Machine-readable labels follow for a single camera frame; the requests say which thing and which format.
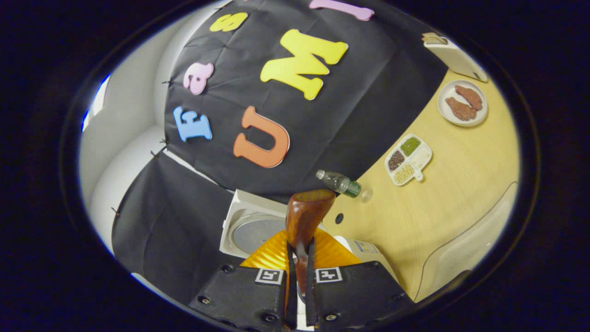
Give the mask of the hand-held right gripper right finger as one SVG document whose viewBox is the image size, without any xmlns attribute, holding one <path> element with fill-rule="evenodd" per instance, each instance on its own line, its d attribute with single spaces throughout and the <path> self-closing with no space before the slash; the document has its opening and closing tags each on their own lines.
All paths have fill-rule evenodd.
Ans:
<svg viewBox="0 0 590 332">
<path fill-rule="evenodd" d="M 369 331 L 400 319 L 415 302 L 378 260 L 363 262 L 316 230 L 308 270 L 308 321 L 317 331 Z"/>
</svg>

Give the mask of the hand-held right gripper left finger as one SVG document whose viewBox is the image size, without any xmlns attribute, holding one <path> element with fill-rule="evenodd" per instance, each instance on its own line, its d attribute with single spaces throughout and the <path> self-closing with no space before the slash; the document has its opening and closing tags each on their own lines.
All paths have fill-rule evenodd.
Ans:
<svg viewBox="0 0 590 332">
<path fill-rule="evenodd" d="M 297 286 L 286 231 L 279 231 L 240 265 L 226 263 L 189 306 L 247 332 L 285 332 L 297 325 Z"/>
</svg>

